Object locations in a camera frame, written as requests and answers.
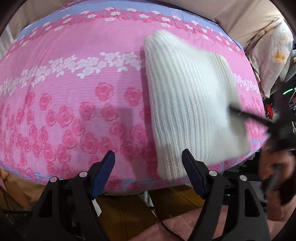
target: pink rose pattern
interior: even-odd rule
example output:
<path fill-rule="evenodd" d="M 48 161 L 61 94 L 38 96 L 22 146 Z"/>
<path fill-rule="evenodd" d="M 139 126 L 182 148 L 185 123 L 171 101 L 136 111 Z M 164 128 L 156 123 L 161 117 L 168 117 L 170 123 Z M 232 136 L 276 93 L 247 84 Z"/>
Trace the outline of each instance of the pink rose pattern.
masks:
<path fill-rule="evenodd" d="M 53 162 L 56 159 L 55 149 L 49 143 L 46 143 L 44 146 L 43 157 L 46 159 L 47 162 Z"/>
<path fill-rule="evenodd" d="M 19 125 L 23 122 L 25 118 L 25 113 L 22 109 L 19 109 L 17 112 L 16 123 Z"/>
<path fill-rule="evenodd" d="M 55 113 L 53 110 L 49 110 L 46 117 L 45 117 L 45 121 L 47 123 L 48 126 L 52 126 L 56 123 L 56 117 L 55 117 Z"/>
<path fill-rule="evenodd" d="M 64 145 L 59 145 L 59 148 L 57 149 L 57 158 L 60 163 L 66 163 L 71 160 L 70 153 L 66 149 Z"/>
<path fill-rule="evenodd" d="M 22 164 L 22 166 L 27 164 L 27 158 L 23 152 L 21 152 L 20 154 L 20 163 Z"/>
<path fill-rule="evenodd" d="M 155 143 L 153 139 L 149 138 L 151 131 L 147 129 L 151 125 L 151 109 L 149 105 L 143 104 L 143 92 L 137 88 L 128 87 L 124 89 L 123 93 L 120 93 L 121 98 L 124 99 L 123 106 L 129 106 L 129 108 L 136 110 L 138 120 L 135 123 L 132 122 L 133 118 L 131 118 L 131 122 L 126 121 L 127 114 L 121 113 L 121 109 L 112 102 L 114 99 L 112 97 L 119 95 L 119 93 L 114 86 L 107 82 L 99 82 L 92 92 L 92 99 L 80 102 L 80 106 L 75 109 L 66 105 L 59 105 L 57 108 L 54 98 L 52 98 L 53 95 L 49 93 L 43 93 L 40 96 L 29 92 L 25 104 L 21 108 L 14 109 L 13 106 L 2 103 L 0 108 L 0 152 L 4 154 L 3 162 L 10 169 L 15 169 L 21 176 L 46 185 L 46 180 L 50 176 L 67 179 L 74 177 L 81 171 L 74 170 L 76 160 L 74 158 L 72 160 L 71 155 L 76 158 L 83 154 L 83 157 L 86 157 L 85 161 L 83 159 L 79 161 L 87 162 L 87 166 L 90 168 L 93 163 L 100 162 L 108 150 L 113 150 L 120 162 L 144 161 L 147 167 L 147 176 L 159 183 L 155 185 L 157 188 L 168 185 L 157 175 Z M 264 108 L 259 98 L 252 96 L 250 101 L 246 97 L 240 96 L 240 100 L 246 111 L 264 115 Z M 39 112 L 37 111 L 38 115 L 40 115 L 40 110 L 44 111 L 41 116 L 38 116 L 43 120 L 44 126 L 34 122 L 33 111 L 36 110 L 39 110 Z M 100 121 L 104 121 L 108 128 L 100 129 L 102 128 L 99 125 Z M 89 126 L 94 123 L 98 130 L 90 132 Z M 22 133 L 20 131 L 23 130 L 21 125 L 28 125 L 29 132 L 26 130 Z M 250 138 L 256 140 L 251 144 L 251 150 L 254 152 L 266 139 L 262 134 L 263 127 L 251 121 L 246 126 Z M 53 128 L 63 130 L 59 137 L 52 135 Z M 52 145 L 51 142 L 56 142 L 56 138 L 59 139 L 59 143 Z M 34 157 L 38 158 L 38 161 L 44 160 L 44 165 L 47 165 L 47 177 L 36 178 L 34 172 L 38 172 L 38 170 L 29 167 L 32 161 L 36 161 Z M 221 171 L 235 164 L 235 161 L 228 160 L 223 164 L 210 166 L 209 169 Z M 122 181 L 115 175 L 110 176 L 105 187 L 108 191 L 120 191 L 123 188 Z M 142 191 L 144 188 L 137 181 L 125 186 L 125 190 L 128 191 Z"/>
<path fill-rule="evenodd" d="M 26 175 L 27 175 L 27 177 L 29 177 L 31 180 L 33 180 L 33 181 L 37 181 L 37 178 L 36 178 L 36 176 L 35 176 L 35 174 L 34 174 L 34 172 L 33 172 L 33 170 L 32 170 L 31 168 L 28 168 L 28 169 L 26 170 Z"/>
<path fill-rule="evenodd" d="M 89 161 L 89 168 L 94 164 L 95 162 L 101 161 L 97 156 L 91 156 L 90 161 Z"/>
<path fill-rule="evenodd" d="M 27 97 L 26 97 L 26 101 L 25 101 L 25 105 L 29 108 L 35 101 L 35 93 L 29 92 Z"/>
<path fill-rule="evenodd" d="M 29 131 L 29 135 L 32 139 L 37 140 L 38 130 L 35 125 L 32 125 Z"/>
<path fill-rule="evenodd" d="M 102 138 L 102 142 L 100 142 L 100 144 L 99 144 L 99 150 L 104 155 L 109 150 L 113 151 L 114 153 L 116 153 L 118 151 L 116 145 L 108 137 Z"/>
<path fill-rule="evenodd" d="M 32 124 L 34 121 L 34 112 L 29 110 L 27 114 L 27 123 L 28 125 Z"/>
<path fill-rule="evenodd" d="M 76 136 L 81 136 L 85 132 L 85 127 L 80 119 L 74 119 L 72 124 L 72 131 Z"/>
<path fill-rule="evenodd" d="M 67 149 L 72 149 L 78 145 L 77 137 L 73 134 L 71 130 L 66 130 L 63 135 L 63 144 Z"/>
<path fill-rule="evenodd" d="M 61 170 L 60 176 L 62 179 L 69 179 L 69 178 L 74 177 L 73 171 L 70 169 L 68 164 L 62 165 L 62 170 Z"/>
<path fill-rule="evenodd" d="M 42 145 L 39 141 L 35 141 L 32 146 L 32 151 L 34 152 L 34 156 L 39 158 L 42 156 Z"/>
<path fill-rule="evenodd" d="M 123 184 L 120 181 L 120 179 L 116 176 L 110 176 L 105 186 L 105 190 L 109 190 L 112 192 L 118 192 L 122 188 L 123 188 Z"/>
<path fill-rule="evenodd" d="M 26 152 L 26 153 L 28 153 L 30 150 L 31 150 L 31 141 L 29 140 L 29 138 L 28 137 L 26 137 L 25 138 L 25 140 L 24 140 L 24 151 Z"/>
<path fill-rule="evenodd" d="M 112 121 L 118 117 L 117 110 L 110 103 L 104 105 L 104 108 L 101 110 L 101 115 L 104 117 L 105 121 Z"/>
<path fill-rule="evenodd" d="M 118 140 L 125 140 L 127 138 L 127 128 L 120 122 L 114 123 L 109 133 Z"/>
<path fill-rule="evenodd" d="M 99 101 L 106 101 L 114 95 L 114 86 L 109 83 L 100 82 L 95 89 L 95 94 L 99 98 Z"/>
<path fill-rule="evenodd" d="M 18 164 L 17 171 L 22 177 L 26 177 L 26 171 Z"/>
<path fill-rule="evenodd" d="M 6 107 L 5 114 L 4 114 L 4 117 L 5 117 L 5 118 L 8 118 L 8 116 L 9 116 L 9 112 L 10 112 L 10 105 L 8 105 L 8 106 Z"/>
<path fill-rule="evenodd" d="M 50 104 L 52 103 L 52 96 L 50 94 L 43 94 L 40 101 L 39 106 L 41 110 L 46 110 Z"/>
<path fill-rule="evenodd" d="M 135 125 L 132 129 L 132 137 L 136 142 L 145 143 L 147 140 L 146 130 L 141 125 Z"/>
<path fill-rule="evenodd" d="M 96 107 L 88 101 L 83 101 L 79 113 L 84 121 L 89 121 L 96 115 Z"/>
<path fill-rule="evenodd" d="M 3 113 L 3 110 L 4 110 L 4 103 L 2 103 L 2 105 L 1 105 L 1 108 L 0 108 L 0 116 L 2 115 L 2 113 Z"/>
<path fill-rule="evenodd" d="M 129 87 L 124 94 L 124 99 L 129 102 L 131 107 L 134 107 L 143 102 L 143 93 L 138 89 Z"/>
<path fill-rule="evenodd" d="M 47 140 L 48 140 L 48 132 L 46 131 L 45 126 L 43 126 L 39 131 L 39 141 L 41 141 L 43 144 L 46 144 Z"/>
<path fill-rule="evenodd" d="M 96 154 L 99 148 L 99 142 L 94 137 L 93 133 L 87 133 L 85 137 L 81 139 L 81 149 L 90 154 Z"/>
<path fill-rule="evenodd" d="M 61 106 L 57 114 L 57 121 L 61 127 L 67 127 L 73 120 L 73 114 L 70 107 L 65 105 Z"/>

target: brown fabric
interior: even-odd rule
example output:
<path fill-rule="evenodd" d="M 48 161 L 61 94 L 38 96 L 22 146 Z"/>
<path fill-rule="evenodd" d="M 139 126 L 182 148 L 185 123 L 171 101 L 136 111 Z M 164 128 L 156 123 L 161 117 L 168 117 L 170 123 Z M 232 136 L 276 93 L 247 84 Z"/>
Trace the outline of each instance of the brown fabric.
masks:
<path fill-rule="evenodd" d="M 17 210 L 21 211 L 23 208 L 0 186 L 0 209 L 7 210 Z M 19 215 L 8 214 L 7 219 L 10 223 L 14 223 Z"/>
<path fill-rule="evenodd" d="M 30 22 L 44 18 L 64 5 L 75 1 L 80 0 L 27 0 L 9 22 L 12 37 L 15 38 Z"/>
<path fill-rule="evenodd" d="M 244 48 L 276 18 L 283 18 L 270 0 L 162 0 L 218 23 Z"/>
<path fill-rule="evenodd" d="M 33 208 L 45 186 L 20 178 L 3 169 L 0 169 L 0 172 L 9 195 L 23 208 Z"/>
<path fill-rule="evenodd" d="M 149 195 L 160 221 L 201 208 L 204 204 L 204 200 L 187 185 L 149 191 Z"/>
<path fill-rule="evenodd" d="M 100 221 L 110 241 L 129 240 L 157 223 L 138 196 L 99 196 Z"/>

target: pink blanket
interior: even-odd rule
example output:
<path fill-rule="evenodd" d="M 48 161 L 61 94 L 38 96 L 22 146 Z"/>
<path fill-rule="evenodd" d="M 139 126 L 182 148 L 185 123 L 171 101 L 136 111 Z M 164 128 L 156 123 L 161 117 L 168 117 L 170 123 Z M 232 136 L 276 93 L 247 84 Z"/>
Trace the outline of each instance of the pink blanket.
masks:
<path fill-rule="evenodd" d="M 1 60 L 0 166 L 46 184 L 88 170 L 113 150 L 106 191 L 187 183 L 156 172 L 143 39 L 158 29 L 223 55 L 243 109 L 264 116 L 244 52 L 216 24 L 153 3 L 85 1 L 28 26 Z M 257 123 L 247 128 L 251 155 L 266 138 Z M 209 168 L 222 171 L 245 158 Z"/>

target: pink floral fabric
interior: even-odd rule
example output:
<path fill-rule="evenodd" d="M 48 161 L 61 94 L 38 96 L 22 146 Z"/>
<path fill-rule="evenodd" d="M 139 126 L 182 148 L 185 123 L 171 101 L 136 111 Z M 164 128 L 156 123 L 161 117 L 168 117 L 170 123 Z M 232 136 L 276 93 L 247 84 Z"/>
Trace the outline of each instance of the pink floral fabric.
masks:
<path fill-rule="evenodd" d="M 243 51 L 225 33 L 199 25 L 194 15 L 184 21 L 112 6 L 60 14 L 18 38 L 0 62 L 0 166 L 10 172 L 45 184 L 51 176 L 65 179 L 88 170 L 112 150 L 116 164 L 108 192 L 187 183 L 187 177 L 167 182 L 157 175 L 143 40 L 158 29 L 223 55 L 243 109 L 265 115 Z M 265 129 L 246 125 L 251 155 L 266 140 Z M 244 158 L 209 168 L 222 171 Z"/>

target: finger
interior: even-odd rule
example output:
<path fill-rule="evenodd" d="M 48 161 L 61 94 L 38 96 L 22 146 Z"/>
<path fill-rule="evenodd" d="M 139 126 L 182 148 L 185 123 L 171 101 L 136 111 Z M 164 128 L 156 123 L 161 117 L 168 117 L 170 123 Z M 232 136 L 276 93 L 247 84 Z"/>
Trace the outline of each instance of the finger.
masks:
<path fill-rule="evenodd" d="M 279 192 L 272 192 L 267 196 L 267 218 L 272 221 L 282 221 L 283 209 L 281 207 L 281 199 Z"/>
<path fill-rule="evenodd" d="M 295 156 L 290 154 L 286 157 L 286 162 L 283 165 L 282 170 L 282 182 L 289 179 L 295 170 Z"/>
<path fill-rule="evenodd" d="M 259 176 L 261 179 L 269 178 L 273 175 L 275 170 L 273 168 L 274 164 L 286 163 L 286 157 L 288 156 L 287 152 L 274 152 L 271 153 L 268 150 L 262 152 L 259 163 Z"/>
<path fill-rule="evenodd" d="M 268 144 L 268 143 L 266 143 L 266 144 L 264 145 L 262 151 L 270 151 L 270 149 L 271 149 L 271 145 Z"/>

